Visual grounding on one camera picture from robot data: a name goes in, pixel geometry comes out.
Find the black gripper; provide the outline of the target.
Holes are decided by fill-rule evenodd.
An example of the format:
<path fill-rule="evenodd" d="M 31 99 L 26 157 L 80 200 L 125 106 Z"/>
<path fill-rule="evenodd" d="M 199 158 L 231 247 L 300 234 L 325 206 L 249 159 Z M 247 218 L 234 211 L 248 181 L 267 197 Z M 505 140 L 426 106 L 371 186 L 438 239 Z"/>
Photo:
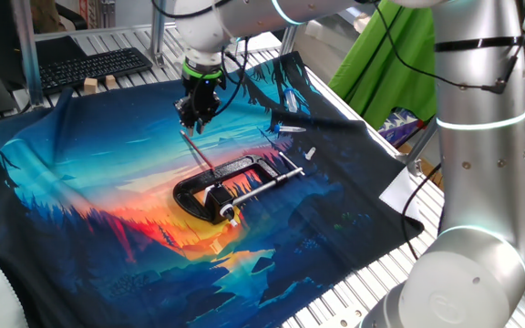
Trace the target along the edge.
<path fill-rule="evenodd" d="M 225 78 L 222 76 L 187 76 L 182 78 L 185 96 L 174 102 L 174 107 L 179 115 L 180 123 L 185 128 L 189 137 L 194 134 L 194 129 L 199 134 L 205 130 L 221 105 L 221 100 L 216 94 L 216 88 L 226 89 Z"/>

